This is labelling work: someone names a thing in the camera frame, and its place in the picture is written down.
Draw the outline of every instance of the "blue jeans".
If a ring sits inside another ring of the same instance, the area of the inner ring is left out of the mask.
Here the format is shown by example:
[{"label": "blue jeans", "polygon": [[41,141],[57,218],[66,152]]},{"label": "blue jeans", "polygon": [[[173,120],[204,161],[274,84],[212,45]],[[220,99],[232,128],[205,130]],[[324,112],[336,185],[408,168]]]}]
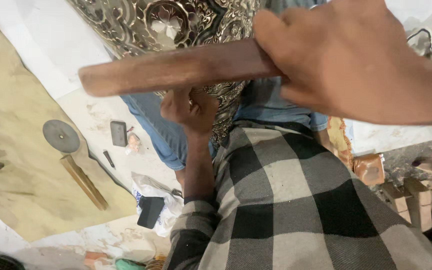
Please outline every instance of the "blue jeans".
[{"label": "blue jeans", "polygon": [[[297,122],[312,131],[326,129],[328,118],[324,114],[298,107],[279,96],[281,78],[252,81],[241,94],[241,103],[233,120],[249,119],[265,122]],[[153,93],[121,96],[129,111],[148,133],[159,158],[169,168],[178,171],[186,164],[187,142],[183,128],[161,117],[161,99]],[[208,142],[212,157],[216,150]]]}]

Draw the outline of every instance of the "white plastic bag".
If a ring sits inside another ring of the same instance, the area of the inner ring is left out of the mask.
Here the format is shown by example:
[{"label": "white plastic bag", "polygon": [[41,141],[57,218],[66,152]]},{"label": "white plastic bag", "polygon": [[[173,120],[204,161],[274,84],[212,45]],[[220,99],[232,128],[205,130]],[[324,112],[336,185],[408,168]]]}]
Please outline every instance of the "white plastic bag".
[{"label": "white plastic bag", "polygon": [[141,146],[141,141],[134,132],[128,134],[128,145],[124,148],[124,153],[129,155],[131,153],[138,153]]},{"label": "white plastic bag", "polygon": [[154,225],[153,230],[156,231],[158,236],[169,236],[171,228],[176,222],[177,217],[181,215],[183,210],[184,200],[179,196],[173,196],[171,191],[164,189],[158,183],[149,179],[146,175],[132,176],[131,193],[138,201],[137,212],[141,214],[141,207],[139,206],[139,200],[141,196],[144,197],[163,197],[164,206],[159,218]]}]

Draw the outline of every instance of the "patterned fabric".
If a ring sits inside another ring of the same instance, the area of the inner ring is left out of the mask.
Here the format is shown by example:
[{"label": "patterned fabric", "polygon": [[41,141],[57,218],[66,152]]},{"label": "patterned fabric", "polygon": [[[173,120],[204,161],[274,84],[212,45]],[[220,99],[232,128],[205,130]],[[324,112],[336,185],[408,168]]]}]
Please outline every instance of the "patterned fabric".
[{"label": "patterned fabric", "polygon": [[304,126],[235,125],[215,201],[184,206],[165,269],[432,269],[432,243]]}]

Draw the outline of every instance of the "black phone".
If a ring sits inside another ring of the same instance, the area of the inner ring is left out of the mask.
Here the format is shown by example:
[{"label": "black phone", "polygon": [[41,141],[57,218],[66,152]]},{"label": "black phone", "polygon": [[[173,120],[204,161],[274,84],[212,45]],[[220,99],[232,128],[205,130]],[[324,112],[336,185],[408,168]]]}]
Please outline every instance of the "black phone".
[{"label": "black phone", "polygon": [[163,197],[141,196],[138,205],[141,207],[142,212],[139,215],[137,224],[148,229],[153,229],[164,207]]}]

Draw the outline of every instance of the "person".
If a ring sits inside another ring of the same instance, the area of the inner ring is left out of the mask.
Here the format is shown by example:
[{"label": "person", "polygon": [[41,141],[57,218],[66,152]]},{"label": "person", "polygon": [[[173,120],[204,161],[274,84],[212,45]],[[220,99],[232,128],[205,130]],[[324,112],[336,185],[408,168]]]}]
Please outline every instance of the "person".
[{"label": "person", "polygon": [[[325,2],[326,0],[278,0],[267,1],[265,6],[275,13],[280,13],[288,6],[311,8]],[[299,123],[310,128],[318,142],[334,151],[326,130],[327,115],[282,100],[279,97],[280,84],[280,78],[251,81],[241,93],[240,104],[232,120],[245,118],[256,121]],[[151,138],[159,159],[168,168],[174,170],[177,181],[183,186],[188,151],[182,127],[161,117],[159,112],[161,98],[154,93],[122,95],[121,98],[128,106],[129,112]],[[216,156],[218,146],[211,140],[208,141],[211,157]]]},{"label": "person", "polygon": [[[253,29],[285,74],[284,99],[372,123],[432,125],[432,60],[406,45],[384,0],[263,10]],[[189,89],[161,102],[188,145],[185,205],[164,269],[432,269],[432,230],[425,236],[387,207],[304,125],[237,120],[213,161],[217,108]]]}]

